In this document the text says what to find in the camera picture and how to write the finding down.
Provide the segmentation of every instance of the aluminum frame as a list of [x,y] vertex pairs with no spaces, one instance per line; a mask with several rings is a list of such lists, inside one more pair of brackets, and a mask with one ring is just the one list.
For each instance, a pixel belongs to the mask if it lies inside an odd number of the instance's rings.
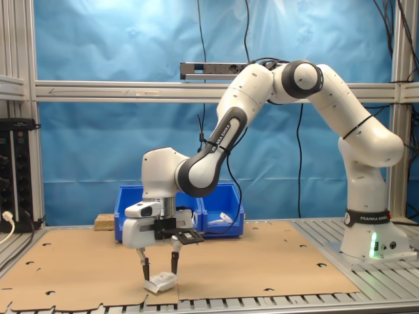
[[[38,102],[218,103],[229,84],[37,80]],[[349,83],[364,103],[395,102],[396,84]],[[307,99],[296,101],[309,103]]]
[[[416,47],[416,29],[418,25],[418,1],[402,0],[403,10],[406,20],[412,33],[413,47]],[[396,4],[395,9],[395,27],[394,27],[394,47],[393,47],[393,65],[392,80],[394,82],[403,82],[408,80],[414,70],[414,60],[412,50],[407,40],[405,27],[401,20],[399,7]],[[412,116],[412,107],[405,105],[403,93],[405,88],[415,83],[397,83],[396,103],[390,110],[390,130],[400,136],[404,143],[410,143],[410,119]],[[407,201],[407,171],[409,166],[409,149],[405,147],[403,159],[396,165],[387,169],[387,206],[393,217],[406,216]]]
[[[1,118],[32,118],[39,123],[35,100],[37,72],[34,36],[33,1],[0,0]],[[34,221],[44,216],[40,134],[39,130],[29,132]]]

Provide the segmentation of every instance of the mounting plate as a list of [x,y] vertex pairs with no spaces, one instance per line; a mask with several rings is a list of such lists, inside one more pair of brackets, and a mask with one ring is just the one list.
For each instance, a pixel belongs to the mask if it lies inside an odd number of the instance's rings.
[[340,246],[342,242],[328,242],[324,244],[325,250],[330,253],[337,261],[349,270],[357,270],[359,265],[375,264],[383,262],[415,261],[418,259],[417,252],[406,252],[403,258],[356,258],[342,253]]

